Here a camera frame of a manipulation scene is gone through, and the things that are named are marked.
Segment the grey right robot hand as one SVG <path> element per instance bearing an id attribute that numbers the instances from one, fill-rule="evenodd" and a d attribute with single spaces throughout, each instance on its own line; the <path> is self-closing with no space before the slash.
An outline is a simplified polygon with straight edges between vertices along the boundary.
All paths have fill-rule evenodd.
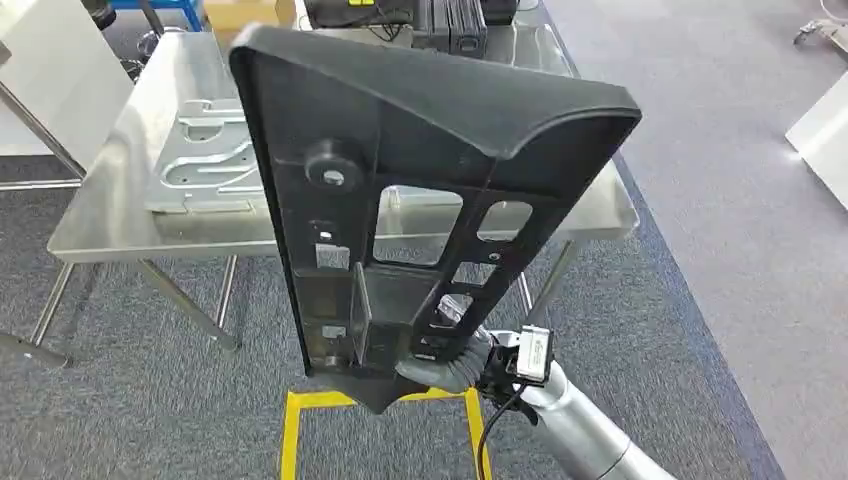
<path id="1" fill-rule="evenodd" d="M 461 394 L 481 378 L 494 344 L 491 333 L 479 327 L 457 358 L 434 362 L 407 357 L 396 364 L 395 371 L 404 378 L 427 387 Z"/>

